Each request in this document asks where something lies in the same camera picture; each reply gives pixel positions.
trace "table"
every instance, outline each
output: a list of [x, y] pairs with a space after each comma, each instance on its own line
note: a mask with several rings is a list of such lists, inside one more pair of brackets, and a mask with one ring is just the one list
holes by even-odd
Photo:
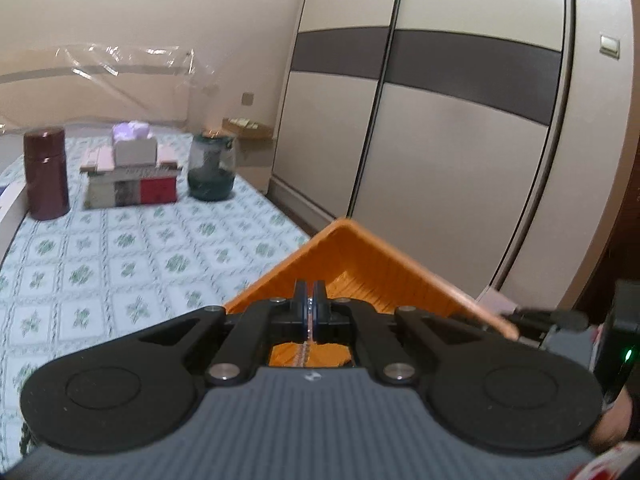
[[[186, 166], [191, 136], [159, 134]], [[178, 202], [86, 210], [89, 147], [106, 137], [66, 140], [71, 211], [24, 219], [0, 269], [0, 471], [19, 458], [18, 400], [42, 364], [208, 304], [223, 304], [304, 244], [308, 237], [236, 177], [226, 202]], [[0, 186], [24, 181], [20, 157]]]

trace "orange plastic tray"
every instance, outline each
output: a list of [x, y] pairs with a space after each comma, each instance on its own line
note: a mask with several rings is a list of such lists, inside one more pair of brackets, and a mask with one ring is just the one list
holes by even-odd
[[[505, 337], [518, 330], [479, 306], [470, 296], [373, 235], [353, 220], [339, 219], [319, 232], [282, 263], [225, 305], [228, 313], [244, 311], [265, 298], [290, 298], [296, 280], [324, 280], [329, 298], [355, 298], [391, 314], [399, 305], [413, 305], [440, 316], [466, 312], [493, 326]], [[297, 344], [279, 345], [271, 365], [300, 362]], [[350, 358], [340, 345], [309, 344], [305, 365], [339, 366]]]

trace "wardrobe door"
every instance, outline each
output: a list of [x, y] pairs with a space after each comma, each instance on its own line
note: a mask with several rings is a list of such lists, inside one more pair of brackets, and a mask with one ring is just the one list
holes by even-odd
[[564, 0], [401, 0], [353, 217], [472, 296], [523, 213]]
[[395, 0], [305, 0], [273, 174], [330, 216], [347, 213]]

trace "metal screw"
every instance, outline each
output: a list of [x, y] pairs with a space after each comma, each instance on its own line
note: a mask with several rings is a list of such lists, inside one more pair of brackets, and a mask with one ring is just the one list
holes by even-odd
[[209, 375], [214, 379], [220, 379], [221, 381], [227, 381], [238, 377], [240, 374], [240, 368], [232, 363], [218, 363], [209, 368]]
[[415, 368], [408, 363], [391, 363], [382, 368], [382, 371], [388, 378], [396, 381], [410, 379], [415, 374]]

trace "thermos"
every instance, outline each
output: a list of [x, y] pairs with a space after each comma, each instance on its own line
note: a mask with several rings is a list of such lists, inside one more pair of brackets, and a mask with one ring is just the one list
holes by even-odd
[[64, 128], [24, 134], [24, 174], [34, 220], [53, 220], [69, 212]]

